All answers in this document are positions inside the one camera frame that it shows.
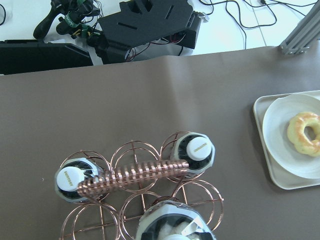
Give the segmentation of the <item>tea bottle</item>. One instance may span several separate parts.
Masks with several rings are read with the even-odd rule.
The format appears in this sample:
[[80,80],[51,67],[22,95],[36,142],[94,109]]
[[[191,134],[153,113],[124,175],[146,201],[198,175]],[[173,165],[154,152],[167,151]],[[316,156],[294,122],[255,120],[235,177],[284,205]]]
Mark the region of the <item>tea bottle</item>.
[[136,240],[215,240],[202,216],[187,204],[164,200],[140,218]]
[[69,159],[55,173],[55,191],[59,197],[69,203],[87,202],[86,197],[78,194],[78,184],[102,172],[103,168],[88,158]]
[[187,174],[193,177],[213,166],[215,153],[215,146],[207,135],[189,132],[177,139],[170,159],[187,161]]

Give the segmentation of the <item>cream serving tray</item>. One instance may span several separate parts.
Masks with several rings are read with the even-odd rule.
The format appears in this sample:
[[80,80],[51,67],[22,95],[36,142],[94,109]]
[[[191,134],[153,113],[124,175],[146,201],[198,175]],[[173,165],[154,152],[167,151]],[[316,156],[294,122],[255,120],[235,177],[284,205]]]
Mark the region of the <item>cream serving tray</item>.
[[320,178],[309,179],[297,176],[285,170],[280,166],[276,160],[272,157],[269,150],[267,149],[264,136],[263,136],[263,120],[268,107],[278,98],[287,97],[291,94],[305,94],[308,96],[315,97],[320,100],[320,92],[315,91],[305,91],[297,93],[285,93],[276,95],[266,95],[259,97],[253,104],[253,115],[256,122],[257,130],[260,137],[260,142],[263,148],[264,158],[269,172],[269,176],[273,183],[284,190],[295,190],[307,187],[318,186],[320,184]]

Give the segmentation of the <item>black device housing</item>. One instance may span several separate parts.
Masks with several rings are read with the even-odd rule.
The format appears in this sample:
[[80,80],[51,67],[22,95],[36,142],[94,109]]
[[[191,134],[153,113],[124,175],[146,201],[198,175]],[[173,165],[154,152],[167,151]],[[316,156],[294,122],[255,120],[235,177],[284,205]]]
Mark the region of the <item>black device housing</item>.
[[[186,0],[130,0],[119,7],[119,12],[99,17],[95,25],[86,24],[87,29],[74,38],[85,39],[104,64],[128,61],[131,50],[153,41],[195,48],[201,18]],[[72,43],[46,43],[34,37],[0,43],[3,75],[92,65],[89,52]]]

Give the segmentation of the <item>white round plate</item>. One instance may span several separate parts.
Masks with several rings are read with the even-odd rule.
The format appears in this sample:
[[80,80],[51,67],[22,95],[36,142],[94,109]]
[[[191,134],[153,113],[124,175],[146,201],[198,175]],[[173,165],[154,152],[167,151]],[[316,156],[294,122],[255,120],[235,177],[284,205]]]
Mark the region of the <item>white round plate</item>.
[[320,158],[299,153],[287,137],[289,121],[301,112],[319,114],[320,101],[299,93],[277,98],[263,118],[264,142],[271,156],[285,170],[302,178],[318,179]]

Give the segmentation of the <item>glazed donut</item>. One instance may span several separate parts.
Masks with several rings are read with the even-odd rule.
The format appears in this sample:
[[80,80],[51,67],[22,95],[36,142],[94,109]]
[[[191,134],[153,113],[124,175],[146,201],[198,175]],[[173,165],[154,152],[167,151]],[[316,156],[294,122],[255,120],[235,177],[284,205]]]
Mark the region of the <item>glazed donut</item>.
[[[307,127],[311,128],[315,135],[312,140],[305,134]],[[299,153],[318,157],[320,155],[320,116],[307,111],[298,113],[289,121],[287,137]]]

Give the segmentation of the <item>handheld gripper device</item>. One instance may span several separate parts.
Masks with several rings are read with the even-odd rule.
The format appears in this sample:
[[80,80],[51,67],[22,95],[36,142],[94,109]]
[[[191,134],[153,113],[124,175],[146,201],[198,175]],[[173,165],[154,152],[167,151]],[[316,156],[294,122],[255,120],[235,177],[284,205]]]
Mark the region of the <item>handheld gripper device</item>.
[[59,24],[56,32],[59,35],[69,34],[74,39],[77,33],[85,31],[88,26],[83,21],[84,18],[94,18],[101,15],[102,11],[98,7],[96,0],[52,0],[51,9],[48,15],[37,25],[33,31],[33,37],[42,40],[48,34],[54,19],[58,15]]

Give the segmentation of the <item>aluminium frame post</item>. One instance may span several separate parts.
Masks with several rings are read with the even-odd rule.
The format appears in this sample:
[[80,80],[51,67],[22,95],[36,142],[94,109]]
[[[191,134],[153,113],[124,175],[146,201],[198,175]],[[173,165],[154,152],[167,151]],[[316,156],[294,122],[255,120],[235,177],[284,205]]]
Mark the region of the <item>aluminium frame post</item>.
[[319,39],[320,1],[318,0],[279,47],[284,55],[302,54]]

